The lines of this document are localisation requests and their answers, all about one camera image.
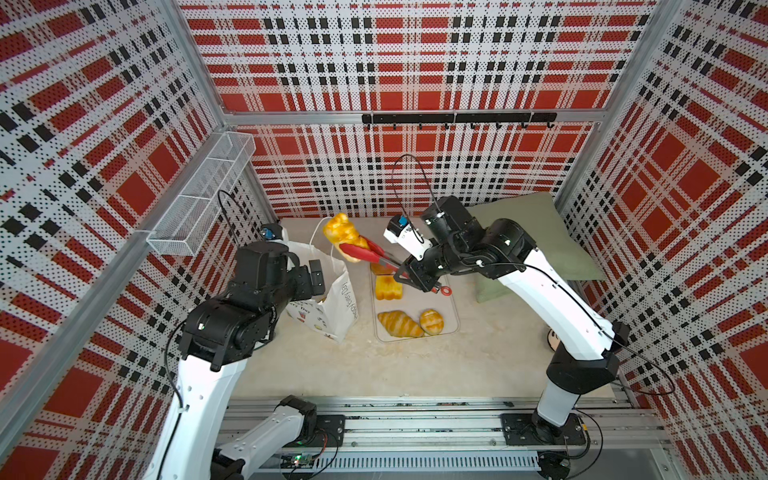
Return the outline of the beige plastic tray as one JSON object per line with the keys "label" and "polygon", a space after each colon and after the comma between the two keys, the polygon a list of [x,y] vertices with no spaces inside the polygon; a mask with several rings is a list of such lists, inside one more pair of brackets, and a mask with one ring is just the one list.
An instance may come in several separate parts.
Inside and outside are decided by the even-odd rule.
{"label": "beige plastic tray", "polygon": [[[411,339],[425,339],[428,337],[435,337],[439,335],[447,335],[455,333],[459,330],[460,321],[455,308],[452,289],[449,285],[443,284],[435,293],[422,292],[419,289],[413,288],[408,285],[403,285],[403,298],[400,300],[384,300],[380,301],[375,298],[374,286],[377,275],[371,272],[372,280],[372,292],[373,292],[373,325],[374,334],[378,340],[384,343],[391,343],[396,341],[404,341]],[[382,312],[401,310],[408,314],[414,321],[419,324],[420,314],[427,309],[434,309],[438,311],[445,320],[445,327],[441,334],[430,336],[424,334],[420,338],[395,338],[390,336],[383,326],[377,320],[377,315]]]}

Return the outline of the white paper gift bag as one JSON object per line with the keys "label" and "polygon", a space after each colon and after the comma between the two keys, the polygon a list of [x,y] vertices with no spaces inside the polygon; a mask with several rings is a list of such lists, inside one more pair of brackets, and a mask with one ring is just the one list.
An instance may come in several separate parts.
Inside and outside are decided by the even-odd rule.
{"label": "white paper gift bag", "polygon": [[309,300],[292,301],[285,313],[316,333],[342,343],[349,328],[358,320],[358,307],[347,264],[333,253],[313,245],[314,231],[309,243],[280,240],[298,256],[302,265],[318,260],[322,267],[325,292]]}

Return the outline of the yellow square toast bread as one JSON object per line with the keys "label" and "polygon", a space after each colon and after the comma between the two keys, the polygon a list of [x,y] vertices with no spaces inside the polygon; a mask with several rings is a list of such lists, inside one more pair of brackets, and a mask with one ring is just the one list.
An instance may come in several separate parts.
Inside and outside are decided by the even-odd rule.
{"label": "yellow square toast bread", "polygon": [[403,298],[403,285],[392,275],[379,275],[375,280],[374,295],[380,301],[400,300]]}

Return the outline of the red silicone metal tongs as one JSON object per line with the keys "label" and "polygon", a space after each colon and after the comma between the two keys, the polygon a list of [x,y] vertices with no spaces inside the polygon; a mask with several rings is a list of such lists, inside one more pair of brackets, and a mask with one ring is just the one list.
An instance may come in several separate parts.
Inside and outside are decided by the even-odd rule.
{"label": "red silicone metal tongs", "polygon": [[368,247],[364,248],[350,243],[340,243],[339,248],[344,254],[352,258],[388,268],[392,271],[396,282],[421,290],[421,286],[415,283],[407,273],[400,273],[400,270],[402,269],[402,263],[400,261],[391,258],[390,255],[375,242],[367,240],[367,244]]}

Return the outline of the twisted braided yellow bread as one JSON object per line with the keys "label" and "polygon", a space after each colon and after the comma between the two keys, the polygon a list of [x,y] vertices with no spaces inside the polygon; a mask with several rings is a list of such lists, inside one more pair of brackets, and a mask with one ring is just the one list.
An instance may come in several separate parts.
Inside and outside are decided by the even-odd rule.
{"label": "twisted braided yellow bread", "polygon": [[323,233],[327,240],[349,262],[360,262],[360,259],[344,253],[340,248],[342,244],[358,246],[365,250],[370,249],[367,240],[359,234],[345,213],[338,213],[332,217],[323,227]]}

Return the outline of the striped croissant bread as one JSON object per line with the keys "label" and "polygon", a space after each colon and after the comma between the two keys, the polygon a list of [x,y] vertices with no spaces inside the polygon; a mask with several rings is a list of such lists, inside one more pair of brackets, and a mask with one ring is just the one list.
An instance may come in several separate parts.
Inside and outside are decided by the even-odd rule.
{"label": "striped croissant bread", "polygon": [[425,334],[421,326],[401,310],[379,313],[377,320],[395,338],[420,338]]}

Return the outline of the green cushion pillow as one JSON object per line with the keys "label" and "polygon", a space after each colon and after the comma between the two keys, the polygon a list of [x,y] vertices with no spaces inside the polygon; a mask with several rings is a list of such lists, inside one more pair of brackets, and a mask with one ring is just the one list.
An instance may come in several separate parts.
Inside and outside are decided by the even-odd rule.
{"label": "green cushion pillow", "polygon": [[468,208],[483,227],[507,218],[519,224],[565,281],[605,280],[597,262],[571,238],[549,193],[504,198]]}

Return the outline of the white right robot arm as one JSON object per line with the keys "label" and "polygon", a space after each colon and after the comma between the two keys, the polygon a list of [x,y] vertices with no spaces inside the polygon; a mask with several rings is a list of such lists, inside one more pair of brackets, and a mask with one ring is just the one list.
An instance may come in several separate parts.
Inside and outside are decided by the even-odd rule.
{"label": "white right robot arm", "polygon": [[628,326],[608,321],[579,298],[514,220],[483,226],[454,196],[436,200],[421,219],[429,238],[404,215],[389,221],[386,238],[409,254],[396,280],[430,292],[444,276],[478,273],[524,300],[560,340],[531,424],[560,435],[583,395],[616,380],[616,354],[626,346]]}

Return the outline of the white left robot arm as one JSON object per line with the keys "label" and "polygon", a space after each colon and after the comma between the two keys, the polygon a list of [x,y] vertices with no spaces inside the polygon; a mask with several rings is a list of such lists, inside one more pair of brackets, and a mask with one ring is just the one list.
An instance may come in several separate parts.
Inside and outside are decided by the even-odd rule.
{"label": "white left robot arm", "polygon": [[238,249],[233,279],[174,329],[180,358],[147,479],[247,479],[291,443],[316,435],[315,404],[289,395],[244,436],[216,444],[229,401],[254,351],[274,337],[289,303],[325,291],[322,264],[301,262],[282,241]]}

